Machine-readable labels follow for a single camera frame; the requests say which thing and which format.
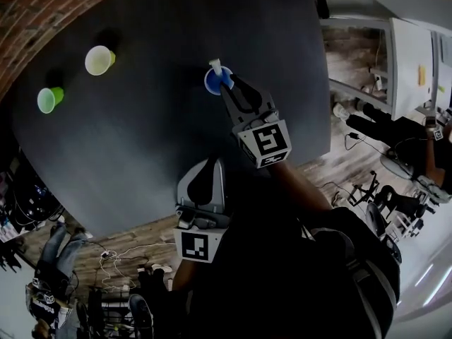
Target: white desk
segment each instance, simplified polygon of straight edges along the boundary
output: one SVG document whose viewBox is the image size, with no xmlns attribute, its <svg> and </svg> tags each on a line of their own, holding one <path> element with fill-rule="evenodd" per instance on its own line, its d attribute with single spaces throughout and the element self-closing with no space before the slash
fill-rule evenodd
<svg viewBox="0 0 452 339">
<path fill-rule="evenodd" d="M 320 22 L 324 26 L 373 28 L 384 30 L 385 33 L 388 68 L 387 72 L 379 73 L 388 80 L 386 101 L 330 79 L 332 88 L 342 90 L 378 107 L 391 114 L 392 120 L 405 116 L 430 100 L 435 102 L 437 107 L 448 108 L 452 69 L 449 70 L 450 67 L 437 59 L 439 37 L 436 32 L 395 18 L 389 20 L 331 18 L 320 20 Z M 425 84 L 422 86 L 419 85 L 420 66 L 425 68 Z M 444 93 L 437 94 L 438 77 L 440 85 L 445 88 Z"/>
</svg>

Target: floor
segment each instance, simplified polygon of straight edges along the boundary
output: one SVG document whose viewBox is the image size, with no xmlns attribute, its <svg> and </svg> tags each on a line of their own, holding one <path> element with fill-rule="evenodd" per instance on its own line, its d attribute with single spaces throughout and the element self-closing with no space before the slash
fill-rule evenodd
<svg viewBox="0 0 452 339">
<path fill-rule="evenodd" d="M 377 59 L 379 64 L 380 61 L 384 62 L 384 46 L 380 44 L 379 33 L 352 28 L 345 30 L 326 28 L 323 31 L 323 38 L 330 76 L 357 87 L 367 86 L 371 89 L 373 82 L 368 69 L 375 65 L 377 50 L 380 54 Z M 335 93 L 332 95 L 334 100 L 345 101 L 345 105 L 348 106 L 352 105 L 352 97 Z M 365 143 L 359 143 L 352 150 L 346 150 L 345 134 L 351 129 L 334 116 L 331 117 L 331 131 L 331 151 L 299 167 L 299 171 L 318 186 L 328 199 L 333 200 L 338 191 L 347 197 L 345 190 L 350 191 L 354 184 L 369 185 L 372 170 L 377 173 L 382 184 L 390 184 L 399 194 L 412 189 L 409 181 L 393 175 L 380 164 L 380 152 L 387 148 L 384 144 L 366 138 Z M 348 141 L 347 146 L 350 147 L 354 143 L 356 141 Z M 365 206 L 351 209 L 358 216 L 364 216 Z M 70 215 L 66 216 L 69 232 L 72 232 L 78 224 Z M 172 244 L 174 241 L 172 228 L 176 223 L 176 217 L 172 216 L 96 240 L 98 244 L 86 244 L 81 249 L 74 268 L 78 277 L 78 280 L 75 276 L 72 280 L 72 285 L 77 287 L 76 296 L 86 299 L 90 286 L 103 287 L 108 291 L 114 291 L 113 286 L 133 287 L 138 276 L 136 268 L 141 264 L 166 263 L 176 269 L 180 262 L 175 245 Z M 50 227 L 51 225 L 46 225 L 38 232 L 24 235 L 28 248 L 25 257 L 32 263 L 37 263 L 42 247 L 49 237 Z M 156 243 L 167 244 L 149 246 Z M 100 255 L 105 248 L 120 254 L 136 246 L 144 247 L 124 254 L 120 261 L 103 260 L 101 268 Z M 115 264 L 121 272 L 115 270 Z"/>
</svg>

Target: green cup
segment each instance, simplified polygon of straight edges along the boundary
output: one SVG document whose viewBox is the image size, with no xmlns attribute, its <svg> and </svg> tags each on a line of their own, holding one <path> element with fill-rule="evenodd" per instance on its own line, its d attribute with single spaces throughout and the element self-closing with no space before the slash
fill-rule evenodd
<svg viewBox="0 0 452 339">
<path fill-rule="evenodd" d="M 43 88 L 37 95 L 37 106 L 42 113 L 49 114 L 63 100 L 63 97 L 63 88 Z"/>
</svg>

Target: desk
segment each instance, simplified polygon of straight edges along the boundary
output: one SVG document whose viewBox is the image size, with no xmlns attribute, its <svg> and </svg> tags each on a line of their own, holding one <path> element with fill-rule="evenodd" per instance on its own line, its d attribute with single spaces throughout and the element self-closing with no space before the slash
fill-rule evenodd
<svg viewBox="0 0 452 339">
<path fill-rule="evenodd" d="M 434 57 L 437 58 L 437 51 L 434 51 L 433 33 L 430 30 L 395 18 L 389 20 L 331 18 L 321 20 L 321 24 L 337 28 L 355 26 L 380 29 L 385 35 L 387 71 L 377 72 L 371 69 L 371 72 L 380 73 L 387 78 L 386 101 L 383 102 L 372 94 L 330 79 L 332 88 L 345 91 L 378 107 L 389 113 L 392 120 L 405 116 L 429 100 L 436 102 L 438 74 L 437 70 L 434 70 Z M 418 84 L 419 66 L 425 67 L 425 84 L 422 86 Z"/>
<path fill-rule="evenodd" d="M 102 76 L 84 67 L 99 32 L 119 36 Z M 95 236 L 174 214 L 177 182 L 214 151 L 226 170 L 255 172 L 230 138 L 209 60 L 270 91 L 292 140 L 291 161 L 330 148 L 328 72 L 313 0 L 106 0 L 30 62 L 8 92 L 18 142 L 72 216 Z M 46 75 L 65 97 L 42 114 Z"/>
</svg>

